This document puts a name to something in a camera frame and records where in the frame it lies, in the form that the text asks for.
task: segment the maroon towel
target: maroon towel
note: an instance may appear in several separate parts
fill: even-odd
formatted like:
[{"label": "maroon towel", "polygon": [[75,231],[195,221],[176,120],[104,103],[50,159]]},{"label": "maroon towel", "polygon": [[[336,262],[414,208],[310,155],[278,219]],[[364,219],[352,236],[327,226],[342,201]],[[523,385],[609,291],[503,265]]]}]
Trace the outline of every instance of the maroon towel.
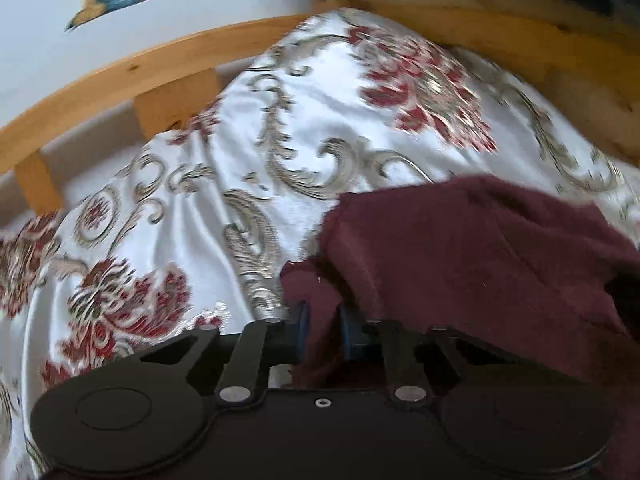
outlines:
[{"label": "maroon towel", "polygon": [[640,478],[640,253],[596,206],[484,176],[345,194],[319,256],[281,279],[288,302],[310,305],[294,384],[370,378],[342,363],[341,301],[416,332],[452,326],[600,386],[618,420],[602,470]]}]

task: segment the bed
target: bed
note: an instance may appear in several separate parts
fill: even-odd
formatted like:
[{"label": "bed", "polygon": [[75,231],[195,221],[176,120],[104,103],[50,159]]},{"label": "bed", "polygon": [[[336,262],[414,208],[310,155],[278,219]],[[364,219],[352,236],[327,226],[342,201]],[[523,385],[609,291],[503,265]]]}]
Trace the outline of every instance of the bed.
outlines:
[{"label": "bed", "polygon": [[[182,330],[286,316],[280,269],[313,254],[341,193],[490,173],[595,202],[640,241],[638,168],[543,96],[562,102],[561,74],[634,113],[634,31],[375,0],[316,10],[120,60],[0,131],[0,172],[36,213],[0,242],[0,478],[46,470],[29,424],[46,388]],[[220,92],[213,68],[252,56]],[[39,149],[130,98],[148,143],[66,210]],[[616,142],[632,160],[634,139]]]}]

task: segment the wooden slat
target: wooden slat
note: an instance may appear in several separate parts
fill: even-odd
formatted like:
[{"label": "wooden slat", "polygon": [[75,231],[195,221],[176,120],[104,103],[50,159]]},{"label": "wooden slat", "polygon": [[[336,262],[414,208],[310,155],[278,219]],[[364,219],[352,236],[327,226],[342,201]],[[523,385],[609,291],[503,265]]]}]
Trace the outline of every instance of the wooden slat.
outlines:
[{"label": "wooden slat", "polygon": [[171,128],[183,128],[220,92],[215,70],[207,69],[154,88],[133,99],[145,139]]},{"label": "wooden slat", "polygon": [[353,7],[353,2],[350,0],[321,0],[314,2],[311,10],[314,14],[320,14],[321,12],[341,9],[343,7]]},{"label": "wooden slat", "polygon": [[361,0],[391,5],[468,9],[494,12],[546,22],[563,30],[574,30],[615,43],[627,50],[640,50],[640,30],[616,19],[605,18],[566,0]]},{"label": "wooden slat", "polygon": [[640,158],[640,101],[627,102],[604,86],[551,70],[540,91],[589,141],[636,164]]},{"label": "wooden slat", "polygon": [[207,68],[261,54],[305,18],[280,16],[205,30],[74,81],[0,130],[0,174],[102,110]]},{"label": "wooden slat", "polygon": [[31,153],[16,165],[14,171],[27,204],[37,215],[63,208],[62,198],[51,180],[40,152]]}]

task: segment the white floral bedspread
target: white floral bedspread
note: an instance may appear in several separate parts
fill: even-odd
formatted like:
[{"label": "white floral bedspread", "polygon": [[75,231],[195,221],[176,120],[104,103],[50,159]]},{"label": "white floral bedspread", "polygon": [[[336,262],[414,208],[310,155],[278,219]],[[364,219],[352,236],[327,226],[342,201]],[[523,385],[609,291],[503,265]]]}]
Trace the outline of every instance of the white floral bedspread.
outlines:
[{"label": "white floral bedspread", "polygon": [[471,173],[594,201],[640,239],[640,171],[527,84],[364,12],[306,20],[185,131],[0,241],[0,479],[46,468],[29,429],[46,388],[184,329],[282,316],[277,275],[340,193]]}]

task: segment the wooden headboard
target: wooden headboard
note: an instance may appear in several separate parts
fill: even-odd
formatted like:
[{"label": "wooden headboard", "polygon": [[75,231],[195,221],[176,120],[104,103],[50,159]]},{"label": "wooden headboard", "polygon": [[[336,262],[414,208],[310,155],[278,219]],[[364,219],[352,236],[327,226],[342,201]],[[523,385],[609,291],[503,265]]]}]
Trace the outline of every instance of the wooden headboard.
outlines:
[{"label": "wooden headboard", "polygon": [[[551,78],[560,71],[608,89],[631,111],[640,103],[640,45],[636,50],[631,40],[607,41],[601,34],[576,32],[563,24],[486,10],[332,0],[318,4],[314,11],[341,6],[371,10],[437,43],[474,50],[521,75],[547,96],[554,89],[549,86]],[[183,124],[220,90],[213,68],[260,54],[305,17],[281,16],[206,30],[76,80],[0,130],[0,174],[15,170],[37,214],[63,208],[40,155],[42,146],[128,99],[134,100],[146,138]],[[571,101],[565,94],[560,97]]]}]

